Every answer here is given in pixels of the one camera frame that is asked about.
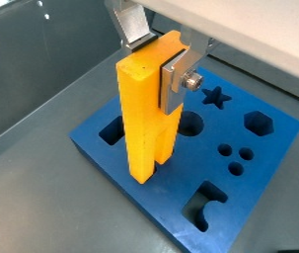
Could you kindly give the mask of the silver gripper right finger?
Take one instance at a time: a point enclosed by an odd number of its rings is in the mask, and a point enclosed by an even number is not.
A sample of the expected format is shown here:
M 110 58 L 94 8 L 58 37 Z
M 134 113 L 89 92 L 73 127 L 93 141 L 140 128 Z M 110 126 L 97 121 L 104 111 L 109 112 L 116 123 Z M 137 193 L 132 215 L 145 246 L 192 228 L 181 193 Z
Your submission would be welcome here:
M 158 71 L 158 108 L 169 115 L 182 103 L 185 91 L 196 91 L 203 82 L 197 73 L 198 60 L 205 56 L 219 42 L 196 30 L 181 27 L 178 41 L 182 48 L 160 66 Z

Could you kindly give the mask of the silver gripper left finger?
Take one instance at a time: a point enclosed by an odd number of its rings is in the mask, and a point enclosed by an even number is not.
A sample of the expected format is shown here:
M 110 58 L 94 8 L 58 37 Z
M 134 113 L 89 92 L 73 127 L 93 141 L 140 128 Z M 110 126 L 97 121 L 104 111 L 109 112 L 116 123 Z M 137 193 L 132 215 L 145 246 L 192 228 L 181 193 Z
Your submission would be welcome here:
M 104 4 L 121 39 L 121 47 L 134 52 L 156 40 L 149 31 L 144 7 L 132 0 L 104 0 Z

